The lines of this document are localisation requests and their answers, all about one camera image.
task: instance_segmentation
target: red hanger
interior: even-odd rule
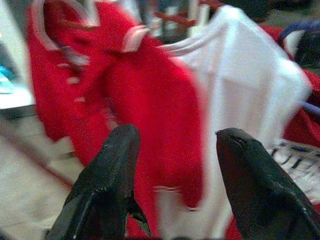
[[[220,2],[219,0],[199,0],[198,1],[198,7],[200,5],[207,4],[210,6],[212,11],[216,11],[221,6],[225,5],[224,3]],[[163,19],[165,21],[172,21],[175,23],[178,23],[180,25],[186,26],[186,27],[193,27],[196,25],[197,20],[195,19],[189,19],[187,17],[181,16],[181,13],[178,15],[166,15],[164,12],[155,12],[154,15],[160,19]]]

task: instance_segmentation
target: sleeve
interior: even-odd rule
[[[289,59],[280,59],[269,80],[268,101],[264,111],[264,136],[279,139],[289,121],[311,93],[311,83],[302,69]]]
[[[35,108],[39,120],[43,123],[45,133],[53,141],[65,137],[61,123],[62,116],[57,108],[55,95],[47,84],[46,75],[40,70],[41,59],[30,52],[32,88],[35,97]]]

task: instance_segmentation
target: shirt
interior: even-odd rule
[[[90,31],[59,28],[52,4],[34,0],[28,12],[38,117],[54,141],[70,137],[84,166],[114,126],[135,125],[141,148],[134,196],[157,236],[156,190],[179,191],[191,208],[202,198],[203,117],[193,75],[115,3],[97,1],[93,20],[75,0],[61,2],[65,19],[94,26]],[[143,235],[128,222],[130,237]]]
[[[204,92],[205,188],[198,211],[181,207],[178,195],[161,192],[160,226],[165,239],[223,237],[231,208],[216,153],[215,132],[239,128],[269,148],[310,93],[297,64],[242,10],[219,8],[205,29],[164,45],[197,76]]]

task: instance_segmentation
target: white jersey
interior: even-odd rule
[[[191,68],[199,95],[205,92],[206,185],[198,211],[182,207],[177,193],[159,193],[160,232],[165,239],[223,237],[232,212],[215,132],[239,128],[269,148],[282,137],[311,85],[269,35],[241,9],[229,5],[219,8],[201,33],[162,47]]]

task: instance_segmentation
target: red clothing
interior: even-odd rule
[[[37,18],[43,9],[41,2],[34,0],[28,26],[39,119],[54,141],[70,136],[85,166],[111,131],[110,112],[118,124],[135,125],[141,134],[135,198],[153,235],[158,236],[154,187],[178,189],[192,208],[203,193],[202,117],[193,79],[113,3],[96,3],[99,25],[91,31],[54,30],[57,15],[50,9],[51,3],[46,3],[48,35],[55,33],[59,41],[88,57],[88,65],[81,72],[74,71],[41,32],[44,26],[41,17]],[[71,2],[63,3],[66,19],[85,23],[77,4]],[[131,220],[128,232],[130,237],[144,235]]]

